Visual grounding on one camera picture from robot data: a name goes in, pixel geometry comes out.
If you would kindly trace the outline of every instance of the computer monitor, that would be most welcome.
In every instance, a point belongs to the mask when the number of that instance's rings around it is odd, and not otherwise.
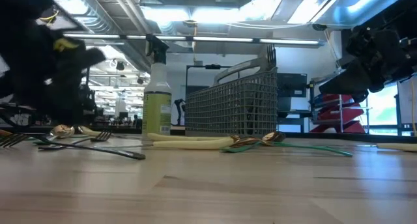
[[[279,97],[306,97],[307,74],[277,74]]]
[[[128,116],[129,116],[128,112],[119,113],[119,119],[125,119],[125,118],[128,118]]]

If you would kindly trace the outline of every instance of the spray bottle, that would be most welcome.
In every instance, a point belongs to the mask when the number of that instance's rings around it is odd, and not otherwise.
[[[143,98],[142,134],[170,134],[171,88],[167,83],[167,44],[154,35],[146,35],[147,56],[152,55],[151,82],[145,87]]]

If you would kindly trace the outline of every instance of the bottle label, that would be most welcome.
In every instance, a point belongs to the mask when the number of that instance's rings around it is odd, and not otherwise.
[[[142,134],[169,134],[171,129],[171,94],[147,91],[143,97]]]

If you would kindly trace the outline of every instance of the ceiling duct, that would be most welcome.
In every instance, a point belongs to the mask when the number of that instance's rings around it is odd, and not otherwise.
[[[55,0],[75,19],[80,21],[88,30],[100,34],[123,34],[120,27],[111,19],[109,14],[103,9],[97,0]],[[151,64],[145,54],[126,41],[122,46],[114,46],[124,53],[129,62],[131,62],[139,71],[150,72]]]

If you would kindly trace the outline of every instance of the wooden table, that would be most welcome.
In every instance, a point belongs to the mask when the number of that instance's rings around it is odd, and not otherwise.
[[[327,152],[0,149],[0,223],[416,223],[417,155],[350,141]],[[103,145],[134,145],[111,139]]]

